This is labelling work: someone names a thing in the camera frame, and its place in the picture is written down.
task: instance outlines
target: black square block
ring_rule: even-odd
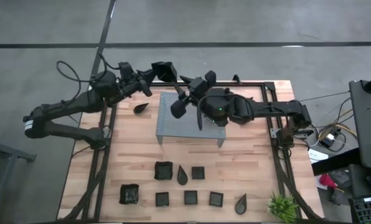
[[[197,205],[197,204],[198,204],[198,192],[196,190],[185,190],[184,205]]]
[[[204,167],[192,167],[192,178],[194,180],[204,180],[205,179],[205,168]]]
[[[169,206],[169,192],[155,193],[155,205],[157,207]]]
[[[127,205],[138,202],[138,184],[122,184],[119,203]]]
[[[210,192],[209,205],[223,207],[224,194],[218,192]]]
[[[155,176],[156,180],[171,180],[173,176],[173,162],[156,162]]]

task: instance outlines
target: red object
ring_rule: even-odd
[[[320,177],[320,184],[332,188],[337,188],[337,185],[335,182],[329,177],[328,174],[322,174]]]

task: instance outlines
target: perforated metal platform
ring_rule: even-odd
[[[212,120],[202,115],[203,128],[200,131],[197,123],[197,108],[188,105],[187,113],[180,119],[173,117],[171,105],[177,100],[177,93],[161,93],[159,102],[156,137],[162,144],[163,137],[208,138],[217,139],[217,145],[222,147],[225,140],[225,128],[219,127]]]

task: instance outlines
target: potted plant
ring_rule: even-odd
[[[293,202],[292,196],[273,195],[268,204],[268,213],[285,223],[295,223],[298,205]]]

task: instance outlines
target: black teardrop-shaped object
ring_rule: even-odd
[[[177,181],[180,185],[185,185],[188,182],[188,177],[184,169],[179,165],[179,171],[177,173]]]
[[[239,215],[244,214],[247,211],[247,195],[244,194],[242,198],[235,205],[235,212]]]
[[[145,108],[147,107],[148,103],[143,103],[141,105],[137,105],[134,109],[133,109],[133,113],[134,114],[141,114]]]

